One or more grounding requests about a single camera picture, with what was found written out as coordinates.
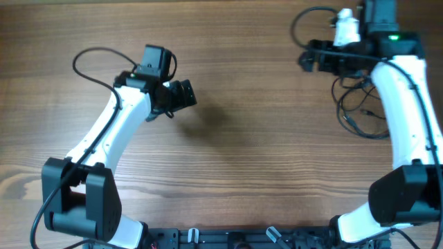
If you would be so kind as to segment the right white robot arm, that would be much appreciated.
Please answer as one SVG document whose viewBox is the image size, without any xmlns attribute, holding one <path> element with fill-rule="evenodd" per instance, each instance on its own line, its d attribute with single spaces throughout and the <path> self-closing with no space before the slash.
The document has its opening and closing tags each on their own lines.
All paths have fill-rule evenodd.
<svg viewBox="0 0 443 249">
<path fill-rule="evenodd" d="M 302 46 L 299 65 L 342 80 L 362 78 L 377 90 L 392 145 L 392 171 L 370 186 L 368 201 L 336 216 L 339 248 L 362 246 L 404 228 L 442 222 L 442 132 L 426 83 L 417 33 L 402 32 L 394 1 L 364 1 L 358 18 L 334 10 L 332 41 Z"/>
</svg>

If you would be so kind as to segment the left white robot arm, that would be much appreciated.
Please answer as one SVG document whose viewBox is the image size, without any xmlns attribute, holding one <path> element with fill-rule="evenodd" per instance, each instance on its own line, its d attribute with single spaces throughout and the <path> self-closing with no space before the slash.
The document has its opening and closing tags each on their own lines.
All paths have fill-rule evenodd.
<svg viewBox="0 0 443 249">
<path fill-rule="evenodd" d="M 197 103 L 189 80 L 175 81 L 177 57 L 147 45 L 141 63 L 107 86 L 111 97 L 86 136 L 63 159 L 42 167 L 42 197 L 30 232 L 37 246 L 40 221 L 47 230 L 81 238 L 80 245 L 157 248 L 146 223 L 122 214 L 114 174 L 132 136 L 143 122 Z"/>
</svg>

